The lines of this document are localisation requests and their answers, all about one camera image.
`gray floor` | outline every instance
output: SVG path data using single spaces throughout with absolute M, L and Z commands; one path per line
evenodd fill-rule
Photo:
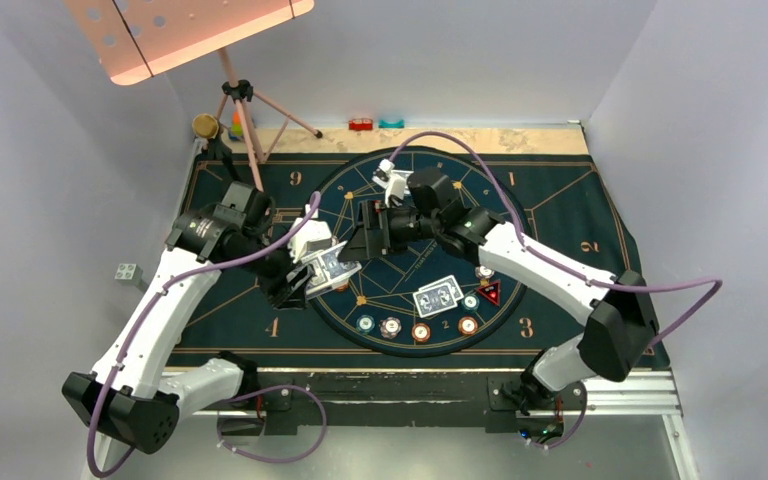
M 214 422 L 207 417 L 187 420 L 160 452 L 134 454 L 114 478 L 678 479 L 660 417 L 592 416 L 574 440 L 551 452 L 528 449 L 517 435 L 487 435 L 481 429 L 335 427 L 318 451 L 288 465 L 218 450 Z M 297 437 L 251 439 L 247 449 L 293 455 L 306 449 L 317 433 L 305 427 Z

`tripod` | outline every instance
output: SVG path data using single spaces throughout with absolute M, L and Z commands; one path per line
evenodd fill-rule
M 281 134 L 284 133 L 290 120 L 313 134 L 316 138 L 322 138 L 322 132 L 311 127 L 308 123 L 302 121 L 287 111 L 287 109 L 272 101 L 269 97 L 256 91 L 248 80 L 239 80 L 239 77 L 237 77 L 237 74 L 234 72 L 234 66 L 231 64 L 231 59 L 228 57 L 228 51 L 225 50 L 225 47 L 217 50 L 217 53 L 219 53 L 219 59 L 222 61 L 222 68 L 225 70 L 225 76 L 228 77 L 228 81 L 222 84 L 222 101 L 219 103 L 219 110 L 216 112 L 216 121 L 218 122 L 219 118 L 222 116 L 222 111 L 225 110 L 225 104 L 228 102 L 228 97 L 231 97 L 234 102 L 234 107 L 237 109 L 237 114 L 240 116 L 240 126 L 243 129 L 243 140 L 246 142 L 246 154 L 249 157 L 249 167 L 252 170 L 254 184 L 258 190 L 263 191 L 263 182 L 260 179 L 258 164 L 265 163 L 269 158 L 272 149 L 275 148 L 278 139 L 281 138 Z M 272 141 L 272 145 L 269 146 L 266 153 L 263 152 L 260 139 L 258 139 L 257 132 L 254 129 L 251 113 L 246 105 L 252 101 L 252 97 L 257 97 L 260 101 L 284 115 L 284 124 L 281 126 L 281 129 L 278 130 L 278 135 L 275 136 L 275 140 Z

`poker chip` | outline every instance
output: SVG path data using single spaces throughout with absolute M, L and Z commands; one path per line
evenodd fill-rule
M 495 274 L 496 274 L 496 272 L 494 272 L 493 270 L 490 270 L 487 267 L 484 267 L 484 266 L 475 267 L 475 277 L 476 278 L 487 280 L 487 279 L 489 279 L 490 277 L 492 277 Z
M 461 300 L 461 308 L 467 312 L 474 312 L 478 310 L 479 303 L 480 302 L 478 301 L 478 297 L 470 293 L 469 295 L 465 296 L 463 300 Z
M 425 343 L 431 338 L 431 328 L 424 323 L 417 323 L 411 330 L 413 339 L 419 343 Z
M 464 335 L 472 335 L 478 331 L 478 322 L 472 317 L 463 317 L 458 322 L 458 330 Z
M 355 326 L 358 332 L 367 334 L 375 328 L 375 319 L 369 315 L 361 315 L 358 317 L 357 322 L 355 322 Z
M 396 338 L 402 331 L 402 322 L 396 317 L 387 317 L 381 321 L 381 336 L 386 339 Z

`teal poker chip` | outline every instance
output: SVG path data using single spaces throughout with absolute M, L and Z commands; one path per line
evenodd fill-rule
M 474 312 L 478 310 L 479 303 L 481 302 L 478 301 L 478 297 L 475 294 L 470 293 L 461 300 L 461 307 L 466 312 Z
M 361 315 L 358 317 L 357 322 L 355 322 L 355 326 L 358 332 L 367 334 L 375 328 L 375 319 L 369 315 Z

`poker mat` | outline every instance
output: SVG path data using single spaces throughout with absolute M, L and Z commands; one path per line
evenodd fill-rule
M 358 204 L 383 200 L 371 180 L 379 161 L 393 149 L 355 154 L 273 154 L 260 166 L 265 191 L 275 198 L 271 234 L 282 235 L 301 215 L 314 190 L 322 193 L 319 219 L 339 240 L 348 240 Z M 626 230 L 587 155 L 482 155 L 520 214 L 528 233 L 582 263 L 621 273 L 640 271 L 634 239 Z M 250 178 L 245 155 L 234 158 L 243 178 Z M 409 147 L 396 159 L 400 170 L 437 166 L 467 207 L 503 213 L 498 194 L 483 171 L 465 155 Z M 229 176 L 218 161 L 196 157 L 181 210 L 221 200 Z M 400 255 L 362 262 L 363 269 L 343 292 L 311 300 L 305 310 L 274 310 L 256 279 L 242 269 L 223 272 L 196 308 L 169 366 L 194 367 L 219 350 L 230 350 L 262 367 L 286 368 L 522 368 L 540 350 L 558 345 L 582 327 L 563 309 L 513 279 L 496 274 L 482 281 L 472 265 L 428 240 Z M 464 294 L 496 284 L 496 306 L 479 296 L 474 313 L 461 308 L 419 319 L 412 293 L 422 285 L 455 275 Z M 358 332 L 355 322 L 370 315 L 376 328 Z M 458 321 L 473 316 L 478 332 L 465 336 Z M 384 338 L 380 321 L 399 319 L 402 330 Z M 411 335 L 416 322 L 431 331 L 427 342 Z M 663 346 L 646 352 L 641 368 L 666 368 Z

